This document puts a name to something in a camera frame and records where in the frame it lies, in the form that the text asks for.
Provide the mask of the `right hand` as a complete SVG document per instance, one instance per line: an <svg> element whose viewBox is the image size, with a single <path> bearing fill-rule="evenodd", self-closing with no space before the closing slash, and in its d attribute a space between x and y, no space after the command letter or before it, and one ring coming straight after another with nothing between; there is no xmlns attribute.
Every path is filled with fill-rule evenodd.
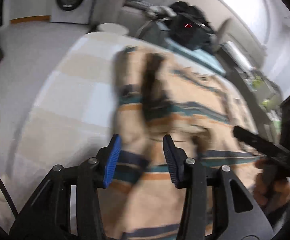
<svg viewBox="0 0 290 240"><path fill-rule="evenodd" d="M265 158L255 162L255 167L262 171L255 177L253 197L260 207L268 213L283 207L290 200L290 182L287 179L268 181L265 168L268 166Z"/></svg>

